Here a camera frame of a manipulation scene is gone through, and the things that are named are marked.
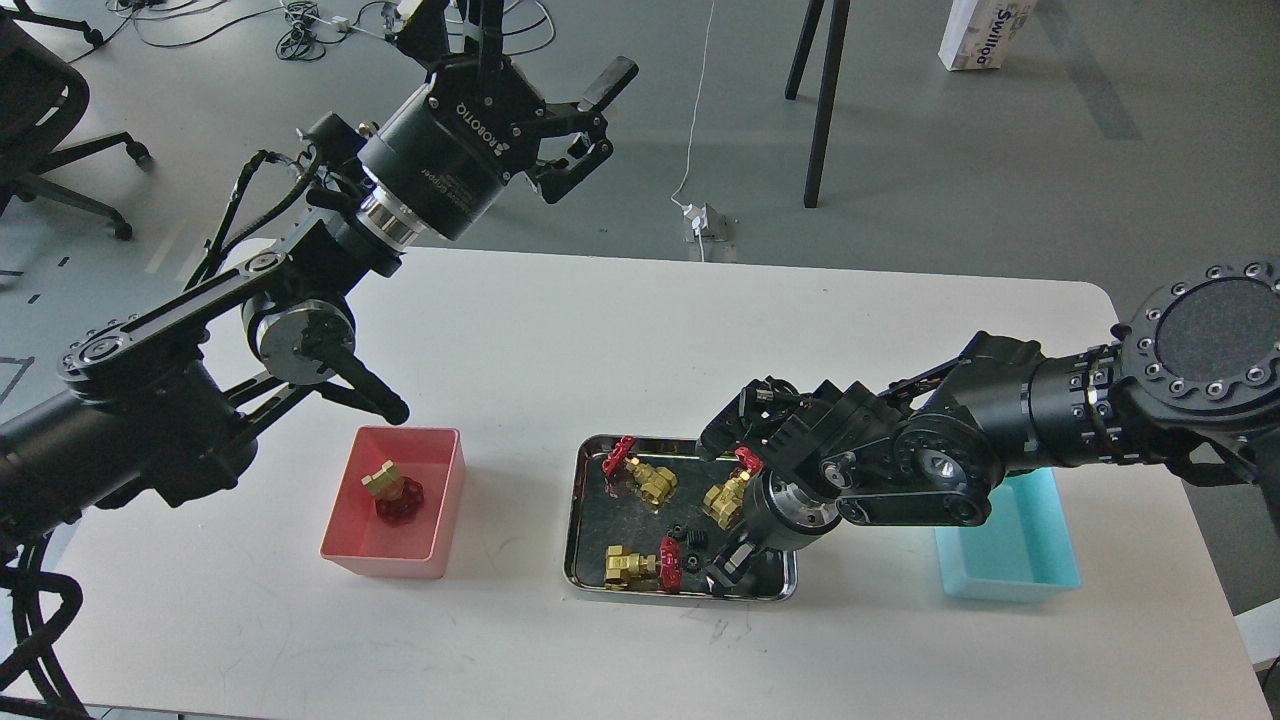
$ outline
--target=robotic arm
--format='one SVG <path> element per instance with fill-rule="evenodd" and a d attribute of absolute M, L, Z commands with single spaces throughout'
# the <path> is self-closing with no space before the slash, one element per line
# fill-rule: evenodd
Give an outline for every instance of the robotic arm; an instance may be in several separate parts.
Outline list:
<path fill-rule="evenodd" d="M 751 380 L 699 454 L 750 447 L 765 470 L 708 565 L 737 584 L 767 550 L 855 525 L 980 525 L 1006 475 L 1164 464 L 1197 486 L 1256 483 L 1280 510 L 1280 259 L 1222 263 L 1157 290 L 1115 342 L 1044 357 L 979 332 L 960 355 L 879 395 Z M 932 395 L 919 407 L 913 402 Z M 1220 464 L 1193 462 L 1207 445 Z"/>
<path fill-rule="evenodd" d="M 462 53 L 448 51 L 447 4 L 407 17 L 397 45 L 426 82 L 384 127 L 356 132 L 329 114 L 300 133 L 312 149 L 298 187 L 310 186 L 310 208 L 288 237 L 221 274 L 219 256 L 183 295 L 90 331 L 61 359 L 68 389 L 0 425 L 4 562 L 90 505 L 120 507 L 154 488 L 177 507 L 234 487 L 256 437 L 312 392 L 393 424 L 408 418 L 353 354 L 347 292 L 370 270 L 390 277 L 424 233 L 456 240 L 517 173 L 559 200 L 609 156 L 602 110 L 636 74 L 618 58 L 582 100 L 548 104 L 502 54 L 500 0 L 461 3 Z M 568 156 L 539 159 L 541 140 L 563 135 L 576 135 Z M 237 307 L 265 372 L 221 389 L 200 343 Z"/>

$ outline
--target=white table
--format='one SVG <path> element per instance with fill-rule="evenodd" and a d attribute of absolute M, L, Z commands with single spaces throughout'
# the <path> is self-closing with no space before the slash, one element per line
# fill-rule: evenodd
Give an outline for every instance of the white table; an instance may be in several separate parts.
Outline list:
<path fill-rule="evenodd" d="M 979 328 L 1075 352 L 1115 320 L 1092 286 L 420 249 L 351 300 L 358 351 L 410 423 L 461 429 L 447 577 L 369 579 L 319 557 L 355 429 L 375 419 L 310 398 L 239 488 L 88 512 L 59 565 L 84 609 L 58 644 L 86 702 L 308 719 L 1268 717 L 1161 469 L 1059 473 L 1084 587 L 1041 605 L 946 597 L 925 528 L 838 529 L 800 553 L 783 603 L 600 602 L 562 577 L 586 437 L 695 437 L 764 374 L 883 387 Z M 227 383 L 253 364 L 234 320 L 218 329 L 210 366 Z"/>

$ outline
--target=brass fitting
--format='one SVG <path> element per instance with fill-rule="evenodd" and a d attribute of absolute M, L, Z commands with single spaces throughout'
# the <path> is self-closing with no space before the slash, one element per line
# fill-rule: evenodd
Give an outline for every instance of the brass fitting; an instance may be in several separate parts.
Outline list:
<path fill-rule="evenodd" d="M 627 457 L 627 469 L 636 480 L 640 500 L 644 500 L 654 510 L 663 506 L 676 491 L 678 480 L 669 468 L 654 468 L 645 465 L 639 457 Z"/>
<path fill-rule="evenodd" d="M 703 511 L 710 515 L 722 530 L 732 529 L 742 518 L 742 495 L 750 479 L 749 471 L 739 470 L 703 496 Z"/>
<path fill-rule="evenodd" d="M 404 478 L 390 460 L 383 462 L 381 470 L 361 478 L 360 483 L 374 500 L 399 500 L 404 492 Z"/>
<path fill-rule="evenodd" d="M 621 544 L 611 544 L 604 551 L 604 587 L 611 591 L 626 589 L 631 583 L 657 574 L 657 555 L 627 552 Z"/>

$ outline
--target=white box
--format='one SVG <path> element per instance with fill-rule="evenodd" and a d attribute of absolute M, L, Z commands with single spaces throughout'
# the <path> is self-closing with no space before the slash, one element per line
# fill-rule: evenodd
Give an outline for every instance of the white box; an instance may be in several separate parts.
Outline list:
<path fill-rule="evenodd" d="M 1036 0 L 954 0 L 938 59 L 948 70 L 989 70 L 1009 54 Z"/>

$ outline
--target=chair wheel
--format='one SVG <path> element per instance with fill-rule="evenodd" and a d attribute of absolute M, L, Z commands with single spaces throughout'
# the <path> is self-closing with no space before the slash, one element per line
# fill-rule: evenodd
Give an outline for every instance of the chair wheel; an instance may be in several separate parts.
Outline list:
<path fill-rule="evenodd" d="M 138 165 L 142 165 L 151 159 L 151 151 L 147 150 L 146 145 L 142 145 L 138 141 L 125 143 L 124 151 L 128 152 L 129 158 L 133 158 L 133 161 Z"/>

